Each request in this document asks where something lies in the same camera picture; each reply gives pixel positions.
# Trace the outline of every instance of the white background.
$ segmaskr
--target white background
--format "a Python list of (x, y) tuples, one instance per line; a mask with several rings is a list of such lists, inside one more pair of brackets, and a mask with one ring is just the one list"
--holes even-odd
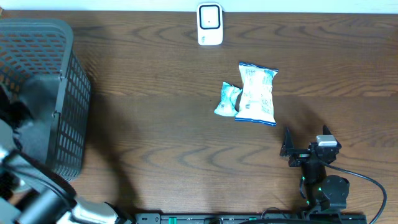
[[(193, 12), (197, 0), (1, 0), (4, 9)], [(226, 12), (396, 13), (398, 0), (218, 0)]]

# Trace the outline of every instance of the white packet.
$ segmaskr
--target white packet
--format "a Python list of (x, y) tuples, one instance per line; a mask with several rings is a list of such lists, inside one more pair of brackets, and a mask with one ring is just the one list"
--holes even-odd
[(235, 104), (241, 92), (240, 88), (223, 82), (221, 102), (214, 110), (214, 113), (221, 116), (236, 116), (238, 112), (235, 109)]
[(278, 69), (270, 69), (251, 63), (239, 63), (243, 82), (243, 94), (236, 121), (252, 121), (276, 126), (272, 103), (272, 79)]

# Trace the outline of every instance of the white device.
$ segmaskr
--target white device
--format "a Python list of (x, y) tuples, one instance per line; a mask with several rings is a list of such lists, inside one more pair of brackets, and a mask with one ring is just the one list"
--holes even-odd
[(223, 41), (223, 10), (217, 3), (203, 3), (197, 9), (198, 43), (218, 45)]

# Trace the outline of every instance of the gray plastic basket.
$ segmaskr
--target gray plastic basket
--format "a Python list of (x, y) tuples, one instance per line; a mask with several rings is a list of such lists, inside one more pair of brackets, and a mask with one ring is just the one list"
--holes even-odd
[(0, 82), (34, 117), (18, 130), (23, 151), (66, 180), (80, 173), (91, 93), (72, 46), (66, 22), (0, 20)]

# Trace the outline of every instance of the wood grain surface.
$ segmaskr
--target wood grain surface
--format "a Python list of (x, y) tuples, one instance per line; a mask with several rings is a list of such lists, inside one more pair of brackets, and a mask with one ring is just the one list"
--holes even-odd
[[(398, 213), (398, 16), (226, 13), (220, 46), (197, 43), (195, 13), (6, 11), (59, 18), (94, 86), (76, 191), (133, 212), (261, 212), (305, 205), (300, 169), (279, 157), (283, 127), (307, 147), (327, 124), (336, 166), (380, 181), (378, 223)], [(277, 127), (213, 113), (238, 62), (278, 68)], [(357, 177), (347, 212), (372, 219), (381, 191)]]

